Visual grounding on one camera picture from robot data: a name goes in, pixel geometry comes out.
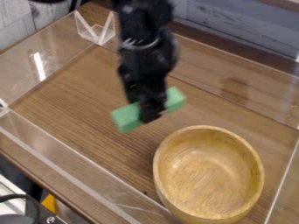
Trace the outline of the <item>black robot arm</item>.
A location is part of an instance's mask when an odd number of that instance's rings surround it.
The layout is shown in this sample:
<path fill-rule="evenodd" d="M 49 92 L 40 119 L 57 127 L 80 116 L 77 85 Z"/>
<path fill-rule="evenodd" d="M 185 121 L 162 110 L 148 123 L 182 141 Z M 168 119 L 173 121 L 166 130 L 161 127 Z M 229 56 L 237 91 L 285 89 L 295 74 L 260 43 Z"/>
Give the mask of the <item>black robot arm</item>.
<path fill-rule="evenodd" d="M 165 110 L 165 77 L 177 63 L 177 45 L 169 28 L 169 0 L 110 0 L 118 18 L 117 74 L 125 98 L 138 104 L 142 123 L 158 119 Z"/>

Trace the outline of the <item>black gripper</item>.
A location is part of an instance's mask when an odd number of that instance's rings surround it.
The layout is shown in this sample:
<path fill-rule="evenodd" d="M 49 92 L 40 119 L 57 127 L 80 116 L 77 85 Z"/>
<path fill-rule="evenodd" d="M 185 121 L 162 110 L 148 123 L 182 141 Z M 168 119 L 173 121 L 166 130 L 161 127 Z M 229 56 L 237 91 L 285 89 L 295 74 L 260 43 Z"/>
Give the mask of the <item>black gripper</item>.
<path fill-rule="evenodd" d="M 117 74 L 129 102 L 138 100 L 140 121 L 149 123 L 165 111 L 165 77 L 177 61 L 174 38 L 157 38 L 150 44 L 126 38 L 120 43 Z"/>

